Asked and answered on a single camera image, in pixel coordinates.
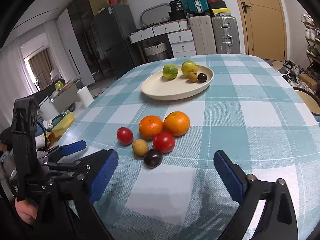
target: human hand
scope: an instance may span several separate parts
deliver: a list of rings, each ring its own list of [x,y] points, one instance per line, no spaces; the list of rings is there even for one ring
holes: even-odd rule
[[[27,198],[21,201],[17,201],[15,198],[14,206],[16,207],[19,217],[27,224],[34,226],[38,213],[38,207],[36,203]]]

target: tangerine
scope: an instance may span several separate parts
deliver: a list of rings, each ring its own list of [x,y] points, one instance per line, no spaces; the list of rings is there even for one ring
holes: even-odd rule
[[[181,136],[189,130],[190,119],[183,112],[172,112],[164,119],[163,127],[173,136]]]
[[[162,120],[155,115],[148,115],[141,119],[139,132],[146,139],[152,139],[163,130]]]

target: white drawer unit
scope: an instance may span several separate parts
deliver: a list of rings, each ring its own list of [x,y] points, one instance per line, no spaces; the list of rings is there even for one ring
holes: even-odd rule
[[[185,29],[188,28],[188,22],[187,22],[187,20],[185,20],[185,21],[179,21],[179,25],[180,25],[180,29],[181,29],[181,30],[185,30]]]
[[[154,36],[155,35],[152,31],[152,28],[148,28],[143,31],[139,31],[139,32],[136,32],[136,33],[130,35],[129,39],[130,39],[131,43],[135,43],[135,42],[142,41],[147,38],[154,37]]]
[[[197,55],[195,50],[177,52],[173,54],[174,57],[190,57],[195,55]]]
[[[153,27],[153,33],[155,34],[155,36],[165,34],[165,33],[172,33],[179,30],[180,30],[179,22],[166,23],[166,24]]]
[[[171,44],[171,48],[173,53],[196,50],[193,41],[173,43]]]
[[[170,44],[183,42],[183,41],[193,41],[191,30],[181,31],[176,33],[168,34]]]

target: checkered tablecloth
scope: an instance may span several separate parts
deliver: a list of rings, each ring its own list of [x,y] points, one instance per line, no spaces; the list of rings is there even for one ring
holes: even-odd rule
[[[141,92],[141,83],[165,64],[190,59],[214,71],[205,91],[178,101],[156,101]],[[126,126],[139,138],[143,117],[164,118],[173,111],[190,117],[190,130],[176,139],[159,167],[148,170],[131,146],[118,143],[116,131]],[[80,139],[88,148],[77,158],[110,148],[119,154],[119,165],[94,204],[116,240],[217,239],[238,207],[213,166],[220,149],[247,174],[286,180],[299,239],[320,219],[320,128],[290,85],[258,57],[194,56],[136,67],[96,99],[59,144]],[[259,203],[245,239],[262,208]]]

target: gray suitcase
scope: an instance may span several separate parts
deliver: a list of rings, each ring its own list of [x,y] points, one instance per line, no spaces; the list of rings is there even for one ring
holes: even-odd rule
[[[189,18],[197,55],[217,54],[210,16]]]
[[[233,16],[218,16],[211,19],[218,54],[240,54],[240,39],[237,20]]]

